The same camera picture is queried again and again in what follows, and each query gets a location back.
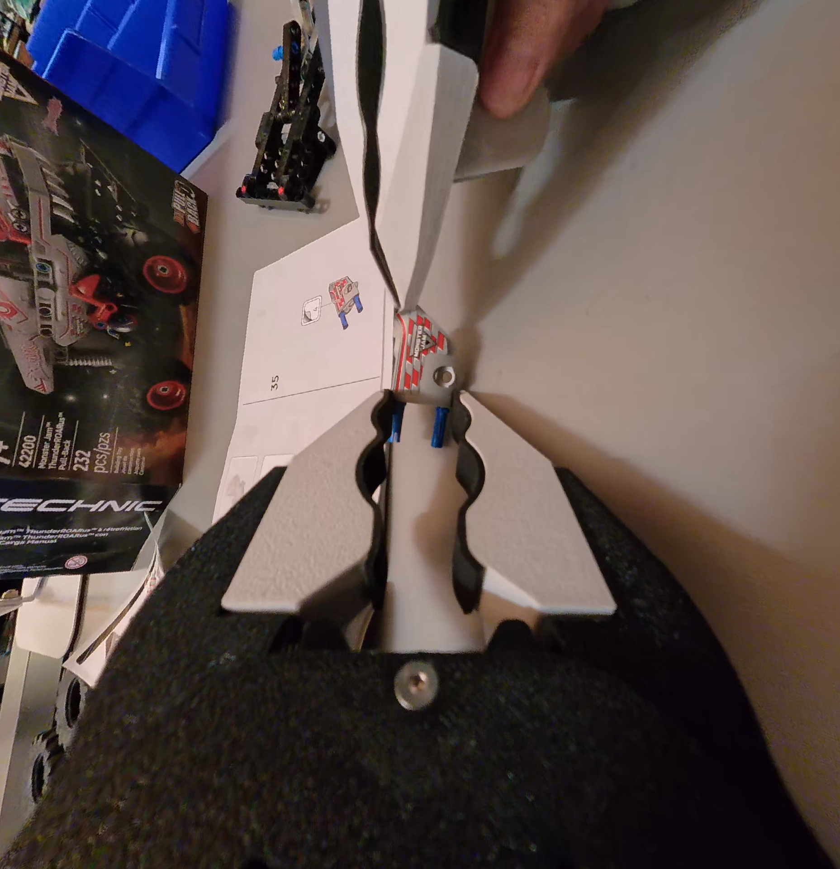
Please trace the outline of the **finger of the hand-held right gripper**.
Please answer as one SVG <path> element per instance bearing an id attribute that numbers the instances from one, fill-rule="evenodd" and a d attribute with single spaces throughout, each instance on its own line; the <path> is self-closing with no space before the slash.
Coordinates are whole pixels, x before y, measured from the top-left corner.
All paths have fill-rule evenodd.
<path id="1" fill-rule="evenodd" d="M 337 126 L 368 247 L 394 303 L 399 303 L 375 219 L 382 188 L 378 138 L 385 62 L 379 1 L 328 2 L 329 50 Z"/>
<path id="2" fill-rule="evenodd" d="M 435 255 L 459 146 L 443 112 L 471 103 L 471 63 L 431 42 L 437 2 L 382 2 L 385 62 L 378 138 L 382 188 L 378 234 L 399 303 L 418 305 Z"/>

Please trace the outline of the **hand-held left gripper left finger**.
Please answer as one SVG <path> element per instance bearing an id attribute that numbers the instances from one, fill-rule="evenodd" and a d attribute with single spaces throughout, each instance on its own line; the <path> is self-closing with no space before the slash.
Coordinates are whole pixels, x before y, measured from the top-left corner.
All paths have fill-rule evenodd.
<path id="1" fill-rule="evenodd" d="M 295 455 L 222 597 L 235 613 L 358 614 L 382 605 L 393 397 L 380 390 Z"/>

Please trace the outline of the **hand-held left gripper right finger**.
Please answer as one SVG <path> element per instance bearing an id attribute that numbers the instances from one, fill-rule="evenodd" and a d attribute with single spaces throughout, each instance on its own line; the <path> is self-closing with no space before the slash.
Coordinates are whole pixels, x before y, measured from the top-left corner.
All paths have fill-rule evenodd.
<path id="1" fill-rule="evenodd" d="M 617 604 L 552 463 L 476 397 L 452 408 L 457 516 L 452 580 L 484 635 L 520 621 L 606 618 Z"/>

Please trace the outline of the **grey desk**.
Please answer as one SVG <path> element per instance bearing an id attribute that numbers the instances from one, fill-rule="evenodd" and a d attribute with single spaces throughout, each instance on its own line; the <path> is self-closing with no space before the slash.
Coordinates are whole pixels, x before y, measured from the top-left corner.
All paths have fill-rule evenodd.
<path id="1" fill-rule="evenodd" d="M 840 867 L 840 2 L 638 2 L 547 87 L 423 298 L 698 603 Z"/>

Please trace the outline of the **person's right hand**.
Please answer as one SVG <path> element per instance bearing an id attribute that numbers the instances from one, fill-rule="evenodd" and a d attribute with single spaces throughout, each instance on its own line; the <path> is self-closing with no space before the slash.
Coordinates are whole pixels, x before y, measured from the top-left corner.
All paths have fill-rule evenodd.
<path id="1" fill-rule="evenodd" d="M 607 1 L 498 1 L 481 65 L 479 102 L 508 120 L 534 97 L 556 61 L 597 28 Z"/>

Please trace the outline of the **open white instruction booklet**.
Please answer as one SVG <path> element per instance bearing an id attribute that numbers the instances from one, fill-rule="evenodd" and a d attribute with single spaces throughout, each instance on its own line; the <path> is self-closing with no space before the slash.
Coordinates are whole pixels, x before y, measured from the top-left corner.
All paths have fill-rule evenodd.
<path id="1" fill-rule="evenodd" d="M 363 218 L 256 272 L 237 418 L 214 520 L 267 473 L 283 475 L 295 455 L 389 387 L 393 319 Z M 378 608 L 289 615 L 336 625 L 357 650 Z"/>

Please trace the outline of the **blue storage bin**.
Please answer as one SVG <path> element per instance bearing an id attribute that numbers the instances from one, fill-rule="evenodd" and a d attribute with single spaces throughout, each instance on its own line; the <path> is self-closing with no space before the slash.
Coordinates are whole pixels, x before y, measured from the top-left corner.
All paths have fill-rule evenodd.
<path id="1" fill-rule="evenodd" d="M 46 81 L 180 171 L 220 126 L 233 20 L 228 1 L 49 1 L 27 49 Z"/>

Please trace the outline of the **black toy set box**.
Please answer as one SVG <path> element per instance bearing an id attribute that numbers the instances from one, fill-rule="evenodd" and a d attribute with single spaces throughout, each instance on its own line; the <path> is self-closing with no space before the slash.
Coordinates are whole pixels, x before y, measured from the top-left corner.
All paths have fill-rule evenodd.
<path id="1" fill-rule="evenodd" d="M 184 475 L 205 193 L 0 50 L 0 580 L 130 570 Z"/>

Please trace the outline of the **black toy chassis frame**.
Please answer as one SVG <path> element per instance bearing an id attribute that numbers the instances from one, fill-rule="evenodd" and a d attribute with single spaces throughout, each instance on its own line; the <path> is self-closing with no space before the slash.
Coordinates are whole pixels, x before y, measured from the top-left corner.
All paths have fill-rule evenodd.
<path id="1" fill-rule="evenodd" d="M 281 70 L 270 109 L 261 116 L 252 170 L 236 197 L 265 210 L 313 214 L 320 210 L 315 189 L 336 141 L 321 125 L 325 84 L 321 50 L 312 26 L 284 24 Z"/>

